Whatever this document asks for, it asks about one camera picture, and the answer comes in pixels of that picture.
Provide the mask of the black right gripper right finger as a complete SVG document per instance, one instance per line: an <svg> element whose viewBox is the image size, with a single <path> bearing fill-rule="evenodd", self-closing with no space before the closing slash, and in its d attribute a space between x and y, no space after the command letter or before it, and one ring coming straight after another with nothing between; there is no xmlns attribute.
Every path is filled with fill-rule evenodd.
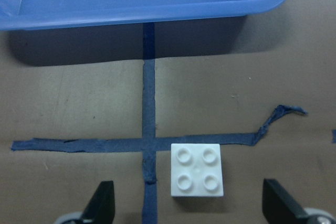
<svg viewBox="0 0 336 224"><path fill-rule="evenodd" d="M276 179L264 179L262 212L268 223L307 223L309 215Z"/></svg>

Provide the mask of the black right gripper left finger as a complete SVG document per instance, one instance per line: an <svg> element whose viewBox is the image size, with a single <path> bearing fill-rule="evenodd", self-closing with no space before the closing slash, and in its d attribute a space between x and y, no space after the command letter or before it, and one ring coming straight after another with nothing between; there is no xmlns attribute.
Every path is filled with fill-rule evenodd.
<svg viewBox="0 0 336 224"><path fill-rule="evenodd" d="M113 181L102 181L80 216L80 223L113 223L115 217Z"/></svg>

